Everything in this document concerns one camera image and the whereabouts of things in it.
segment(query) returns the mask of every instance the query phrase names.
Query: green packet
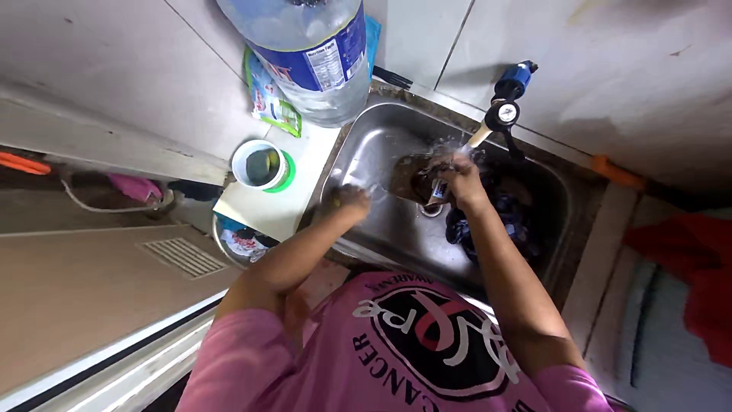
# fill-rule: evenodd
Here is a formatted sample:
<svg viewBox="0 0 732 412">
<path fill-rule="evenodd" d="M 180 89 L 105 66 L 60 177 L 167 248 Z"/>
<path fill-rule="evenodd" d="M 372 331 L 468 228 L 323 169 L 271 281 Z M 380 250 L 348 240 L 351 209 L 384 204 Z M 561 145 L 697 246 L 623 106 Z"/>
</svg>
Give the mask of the green packet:
<svg viewBox="0 0 732 412">
<path fill-rule="evenodd" d="M 249 46 L 244 50 L 244 72 L 254 102 L 252 116 L 277 126 L 295 137 L 302 135 L 300 113 L 285 100 L 282 90 Z"/>
</svg>

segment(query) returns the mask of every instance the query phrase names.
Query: faucet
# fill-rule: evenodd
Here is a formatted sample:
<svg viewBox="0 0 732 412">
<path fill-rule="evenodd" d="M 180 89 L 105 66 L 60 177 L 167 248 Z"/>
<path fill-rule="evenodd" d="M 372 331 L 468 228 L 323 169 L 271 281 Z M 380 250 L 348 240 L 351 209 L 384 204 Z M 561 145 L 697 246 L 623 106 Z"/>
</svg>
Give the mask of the faucet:
<svg viewBox="0 0 732 412">
<path fill-rule="evenodd" d="M 468 146 L 478 147 L 492 131 L 500 132 L 506 139 L 506 146 L 512 159 L 523 161 L 526 156 L 516 147 L 511 135 L 511 127 L 518 121 L 521 113 L 516 100 L 523 96 L 529 85 L 531 75 L 539 66 L 531 60 L 510 65 L 493 88 L 496 93 L 490 99 L 490 108 L 480 123 L 480 129 L 468 140 Z"/>
</svg>

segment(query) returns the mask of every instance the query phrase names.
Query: pink t-shirt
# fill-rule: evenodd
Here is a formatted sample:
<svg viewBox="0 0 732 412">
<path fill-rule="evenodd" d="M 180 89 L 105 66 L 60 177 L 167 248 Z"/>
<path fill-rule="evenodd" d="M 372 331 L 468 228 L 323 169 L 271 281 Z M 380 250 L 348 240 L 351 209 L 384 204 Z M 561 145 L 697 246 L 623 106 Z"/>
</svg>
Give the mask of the pink t-shirt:
<svg viewBox="0 0 732 412">
<path fill-rule="evenodd" d="M 178 411 L 611 411 L 592 377 L 549 367 L 530 380 L 498 326 L 423 276 L 363 273 L 315 308 L 292 351 L 261 309 L 219 319 Z"/>
</svg>

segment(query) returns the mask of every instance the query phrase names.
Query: white plastic container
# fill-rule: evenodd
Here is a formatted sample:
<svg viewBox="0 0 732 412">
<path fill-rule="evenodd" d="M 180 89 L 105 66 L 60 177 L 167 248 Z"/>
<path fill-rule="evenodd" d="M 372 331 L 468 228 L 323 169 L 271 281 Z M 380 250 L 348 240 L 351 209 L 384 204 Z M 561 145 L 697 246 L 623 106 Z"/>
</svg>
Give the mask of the white plastic container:
<svg viewBox="0 0 732 412">
<path fill-rule="evenodd" d="M 217 2 L 304 119 L 356 119 L 370 83 L 362 0 Z"/>
<path fill-rule="evenodd" d="M 277 152 L 277 156 L 280 157 L 280 168 L 277 170 L 277 174 L 272 178 L 272 180 L 264 183 L 263 185 L 256 185 L 252 182 L 249 176 L 247 176 L 247 159 L 254 152 L 270 149 L 274 149 Z M 249 140 L 239 146 L 239 149 L 236 149 L 234 157 L 231 159 L 231 171 L 234 173 L 236 180 L 242 185 L 261 191 L 282 185 L 289 175 L 288 161 L 285 159 L 284 154 L 267 140 Z"/>
</svg>

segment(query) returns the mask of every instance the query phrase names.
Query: blue bottle label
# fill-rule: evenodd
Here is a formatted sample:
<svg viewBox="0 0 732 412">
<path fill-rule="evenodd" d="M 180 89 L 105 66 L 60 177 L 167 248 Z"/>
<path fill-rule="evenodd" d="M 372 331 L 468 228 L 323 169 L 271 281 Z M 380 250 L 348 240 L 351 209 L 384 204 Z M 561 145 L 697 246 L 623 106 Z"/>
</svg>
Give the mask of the blue bottle label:
<svg viewBox="0 0 732 412">
<path fill-rule="evenodd" d="M 270 74 L 314 92 L 341 88 L 366 62 L 364 4 L 334 36 L 307 50 L 276 51 L 248 42 L 266 60 Z"/>
</svg>

